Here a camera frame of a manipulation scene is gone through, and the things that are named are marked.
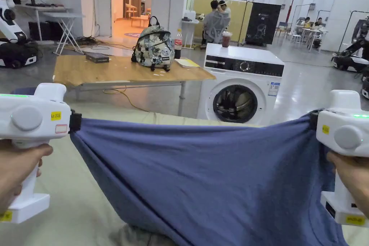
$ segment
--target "human hand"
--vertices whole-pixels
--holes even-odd
[[[348,157],[331,151],[328,160],[336,166],[359,210],[369,218],[369,158]]]
[[[29,149],[18,149],[11,140],[0,140],[0,214],[4,213],[14,198],[21,193],[22,182],[35,166],[42,166],[42,157],[48,156],[53,149],[43,144]]]

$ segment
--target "yellow cable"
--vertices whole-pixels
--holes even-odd
[[[118,90],[118,89],[108,89],[108,90],[103,90],[103,92],[104,92],[105,94],[117,94],[117,93],[121,93],[121,94],[123,94],[124,96],[126,96],[126,97],[127,97],[127,99],[128,99],[128,101],[129,101],[129,103],[130,103],[133,107],[135,107],[136,109],[140,109],[140,110],[142,110],[142,111],[150,112],[150,111],[147,111],[147,110],[145,110],[145,109],[141,109],[141,108],[139,108],[139,107],[135,106],[135,105],[130,101],[130,99],[129,99],[128,95],[126,95],[126,94],[125,94],[125,91],[126,91],[127,89],[124,89],[123,91],[120,91],[120,90]]]

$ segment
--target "blue t-shirt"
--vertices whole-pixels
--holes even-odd
[[[347,245],[309,117],[265,128],[83,119],[71,138],[118,215],[180,246]]]

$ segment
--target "floral backpack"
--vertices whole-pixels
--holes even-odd
[[[152,25],[152,18],[156,19],[156,24]],[[132,62],[151,68],[164,68],[170,71],[170,66],[174,61],[174,46],[170,32],[166,31],[156,17],[151,17],[149,27],[142,31],[136,46],[133,47]]]

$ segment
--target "white handheld gripper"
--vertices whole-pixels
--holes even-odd
[[[336,153],[369,157],[369,112],[361,110],[360,95],[351,90],[333,90],[329,108],[319,112],[317,139]],[[321,203],[342,225],[369,227],[351,193],[336,173],[334,192],[323,191]]]
[[[63,102],[62,84],[40,84],[34,95],[0,94],[0,138],[18,148],[31,148],[62,138],[70,131],[71,108]],[[3,222],[21,223],[49,207],[48,194],[34,193],[38,165],[22,183],[22,191]]]

